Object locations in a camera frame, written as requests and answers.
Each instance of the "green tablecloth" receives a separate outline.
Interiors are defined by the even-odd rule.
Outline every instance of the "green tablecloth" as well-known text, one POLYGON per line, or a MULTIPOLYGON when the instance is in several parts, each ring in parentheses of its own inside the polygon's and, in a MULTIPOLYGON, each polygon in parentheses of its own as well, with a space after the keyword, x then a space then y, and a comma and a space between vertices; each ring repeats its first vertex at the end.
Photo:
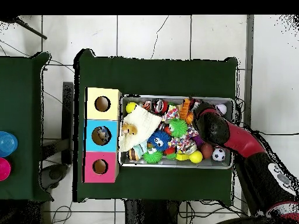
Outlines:
POLYGON ((172 61, 94 57, 89 49, 75 60, 74 200, 143 198, 161 200, 222 200, 231 202, 231 169, 121 167, 113 184, 82 183, 84 90, 118 89, 122 94, 229 97, 235 99, 237 60, 172 61))
POLYGON ((12 171, 0 181, 0 199, 51 199, 39 184, 41 71, 49 57, 46 52, 32 58, 0 57, 0 131, 18 139, 17 150, 6 157, 12 171))

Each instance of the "toy pile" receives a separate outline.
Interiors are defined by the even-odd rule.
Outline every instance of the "toy pile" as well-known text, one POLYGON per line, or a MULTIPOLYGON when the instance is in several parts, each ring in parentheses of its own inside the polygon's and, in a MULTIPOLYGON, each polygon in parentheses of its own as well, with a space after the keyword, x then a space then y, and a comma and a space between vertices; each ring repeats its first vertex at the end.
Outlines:
MULTIPOLYGON (((154 99, 143 103, 129 102, 126 112, 132 114, 136 108, 142 108, 149 113, 160 116, 161 122, 149 138, 126 150, 130 160, 143 158, 147 163, 158 163, 163 157, 172 160, 190 160, 198 164, 203 159, 222 162, 225 150, 219 146, 213 147, 205 143, 199 133, 193 128, 193 109, 200 104, 193 98, 184 99, 182 104, 154 99)), ((226 113, 226 106, 214 106, 221 114, 226 113)), ((122 135, 137 135, 138 128, 134 124, 123 123, 122 135)))

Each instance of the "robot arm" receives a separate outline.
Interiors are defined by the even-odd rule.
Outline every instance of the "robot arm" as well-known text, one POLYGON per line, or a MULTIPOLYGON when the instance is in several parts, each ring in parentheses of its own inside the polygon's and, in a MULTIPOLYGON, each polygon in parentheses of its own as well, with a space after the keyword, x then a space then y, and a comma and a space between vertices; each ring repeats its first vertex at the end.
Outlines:
POLYGON ((247 130, 232 124, 217 109, 201 102, 194 110, 193 126, 202 140, 240 154, 240 165, 246 184, 241 184, 245 197, 254 200, 252 215, 262 211, 267 217, 280 216, 299 221, 299 204, 294 186, 297 179, 285 166, 273 163, 262 144, 247 130))

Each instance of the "soccer ball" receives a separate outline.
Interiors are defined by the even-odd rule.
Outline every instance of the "soccer ball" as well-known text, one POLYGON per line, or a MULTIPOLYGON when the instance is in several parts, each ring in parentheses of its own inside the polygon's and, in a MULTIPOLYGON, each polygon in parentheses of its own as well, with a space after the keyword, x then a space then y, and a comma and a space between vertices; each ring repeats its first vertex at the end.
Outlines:
POLYGON ((215 150, 212 154, 212 158, 213 158, 213 160, 222 162, 225 159, 225 151, 221 148, 215 148, 215 150))

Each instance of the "green spiky ball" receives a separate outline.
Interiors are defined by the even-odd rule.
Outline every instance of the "green spiky ball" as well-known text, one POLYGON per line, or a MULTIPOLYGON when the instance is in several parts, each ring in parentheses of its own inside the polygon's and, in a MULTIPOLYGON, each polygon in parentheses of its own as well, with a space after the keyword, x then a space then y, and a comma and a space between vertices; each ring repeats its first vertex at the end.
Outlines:
POLYGON ((157 163, 159 162, 163 157, 163 153, 161 151, 156 151, 153 154, 150 153, 144 153, 143 158, 147 163, 157 163))
POLYGON ((169 160, 174 160, 174 159, 176 159, 176 153, 166 155, 166 158, 169 159, 169 160))
POLYGON ((188 130, 188 125, 185 120, 180 118, 173 118, 169 122, 169 127, 171 127, 171 135, 173 137, 180 138, 188 130))

